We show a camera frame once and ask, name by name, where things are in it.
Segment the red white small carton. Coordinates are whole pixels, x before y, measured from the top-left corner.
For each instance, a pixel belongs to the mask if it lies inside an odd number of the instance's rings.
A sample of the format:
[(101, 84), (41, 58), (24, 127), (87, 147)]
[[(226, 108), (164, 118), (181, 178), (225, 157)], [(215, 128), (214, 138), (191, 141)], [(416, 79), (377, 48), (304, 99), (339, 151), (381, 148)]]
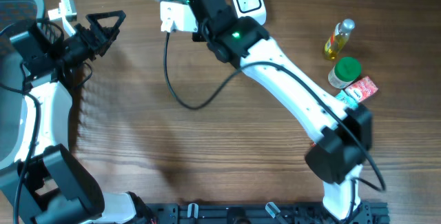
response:
[(378, 87), (368, 76), (365, 76), (355, 83), (352, 83), (345, 89), (345, 92), (357, 103), (363, 102), (364, 100), (373, 96), (377, 91)]

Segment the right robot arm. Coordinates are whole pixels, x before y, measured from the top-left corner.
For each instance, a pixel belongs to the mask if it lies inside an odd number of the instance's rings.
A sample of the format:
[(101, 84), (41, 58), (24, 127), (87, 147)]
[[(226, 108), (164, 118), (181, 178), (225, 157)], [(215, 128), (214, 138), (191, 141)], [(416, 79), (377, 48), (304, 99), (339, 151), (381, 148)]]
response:
[(226, 0), (187, 0), (200, 34), (216, 58), (232, 64), (286, 107), (313, 141), (305, 155), (323, 181), (325, 209), (338, 221), (351, 221), (361, 203), (358, 183), (372, 145), (372, 115), (351, 109), (325, 92), (280, 49), (251, 17), (235, 17)]

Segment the white barcode scanner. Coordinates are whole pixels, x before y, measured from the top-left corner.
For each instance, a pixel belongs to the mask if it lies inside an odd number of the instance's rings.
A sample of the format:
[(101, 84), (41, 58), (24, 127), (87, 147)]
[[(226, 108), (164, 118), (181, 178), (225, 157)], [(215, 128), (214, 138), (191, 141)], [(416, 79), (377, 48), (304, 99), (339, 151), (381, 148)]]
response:
[(251, 17), (260, 25), (264, 25), (267, 20), (267, 11), (263, 0), (232, 0), (236, 16)]

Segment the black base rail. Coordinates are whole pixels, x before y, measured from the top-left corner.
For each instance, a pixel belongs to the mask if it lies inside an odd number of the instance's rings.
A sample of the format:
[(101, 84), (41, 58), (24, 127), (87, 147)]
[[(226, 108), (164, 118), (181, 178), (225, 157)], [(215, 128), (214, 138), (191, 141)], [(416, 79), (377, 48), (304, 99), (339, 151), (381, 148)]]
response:
[(362, 201), (347, 219), (339, 221), (320, 202), (276, 205), (189, 205), (149, 204), (156, 223), (228, 224), (228, 223), (354, 223), (390, 224), (386, 203)]

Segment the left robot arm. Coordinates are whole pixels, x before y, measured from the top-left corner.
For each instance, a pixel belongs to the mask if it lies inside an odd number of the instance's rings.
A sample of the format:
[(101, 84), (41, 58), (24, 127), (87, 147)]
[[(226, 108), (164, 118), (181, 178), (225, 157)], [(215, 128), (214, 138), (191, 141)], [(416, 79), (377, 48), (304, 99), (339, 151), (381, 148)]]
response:
[(135, 193), (104, 193), (68, 145), (74, 73), (107, 52), (124, 19), (121, 10), (89, 14), (88, 27), (77, 24), (58, 35), (45, 18), (2, 30), (22, 57), (17, 93), (26, 108), (17, 151), (1, 170), (1, 191), (15, 223), (157, 222)]

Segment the clear yellow liquid bottle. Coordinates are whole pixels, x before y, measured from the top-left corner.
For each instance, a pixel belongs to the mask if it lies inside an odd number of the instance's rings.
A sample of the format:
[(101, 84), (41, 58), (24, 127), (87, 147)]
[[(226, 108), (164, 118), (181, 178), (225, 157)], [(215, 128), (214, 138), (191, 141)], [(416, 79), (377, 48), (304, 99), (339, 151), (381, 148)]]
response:
[(334, 31), (324, 45), (324, 55), (326, 59), (330, 61), (336, 59), (338, 53), (348, 42), (350, 34), (355, 26), (355, 22), (352, 19), (345, 19), (336, 24)]

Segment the teal snack wrapper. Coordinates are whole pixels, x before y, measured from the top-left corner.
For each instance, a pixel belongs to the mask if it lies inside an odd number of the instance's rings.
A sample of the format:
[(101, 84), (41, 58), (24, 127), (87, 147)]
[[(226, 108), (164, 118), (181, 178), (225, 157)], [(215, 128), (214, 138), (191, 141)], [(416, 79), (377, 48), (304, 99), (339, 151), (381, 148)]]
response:
[(341, 102), (343, 102), (347, 107), (355, 110), (358, 107), (358, 102), (349, 96), (344, 90), (341, 90), (335, 98)]

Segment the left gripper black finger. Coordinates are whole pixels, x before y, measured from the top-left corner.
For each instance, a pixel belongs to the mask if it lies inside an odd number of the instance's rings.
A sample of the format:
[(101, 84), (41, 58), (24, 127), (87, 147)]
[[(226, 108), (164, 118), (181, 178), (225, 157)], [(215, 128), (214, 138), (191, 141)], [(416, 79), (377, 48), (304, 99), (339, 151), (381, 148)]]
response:
[(101, 18), (103, 41), (114, 41), (120, 32), (120, 26), (126, 18), (122, 10), (107, 12)]
[(99, 19), (101, 19), (103, 15), (101, 13), (93, 13), (93, 14), (87, 14), (85, 18), (90, 23), (90, 30), (94, 34), (102, 34), (102, 27), (101, 24), (98, 22)]

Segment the green lid jar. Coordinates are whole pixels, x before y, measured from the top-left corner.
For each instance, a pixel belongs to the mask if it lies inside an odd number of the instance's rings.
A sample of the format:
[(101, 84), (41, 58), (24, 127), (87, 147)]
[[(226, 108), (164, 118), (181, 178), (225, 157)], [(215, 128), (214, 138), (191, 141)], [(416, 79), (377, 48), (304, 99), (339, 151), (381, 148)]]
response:
[(362, 66), (357, 59), (343, 57), (328, 74), (328, 82), (335, 88), (343, 89), (356, 80), (361, 72)]

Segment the grey plastic basket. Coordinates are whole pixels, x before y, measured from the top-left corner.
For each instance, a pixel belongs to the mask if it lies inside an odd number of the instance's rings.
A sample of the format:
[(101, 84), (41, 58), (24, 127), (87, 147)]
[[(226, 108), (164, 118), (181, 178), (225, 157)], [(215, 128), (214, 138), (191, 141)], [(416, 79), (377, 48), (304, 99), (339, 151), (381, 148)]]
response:
[[(1, 29), (20, 20), (41, 18), (44, 0), (1, 0)], [(1, 84), (20, 90), (23, 82), (21, 55), (9, 38), (1, 36)], [(34, 128), (33, 100), (1, 88), (1, 192), (13, 201), (19, 165), (24, 162)]]

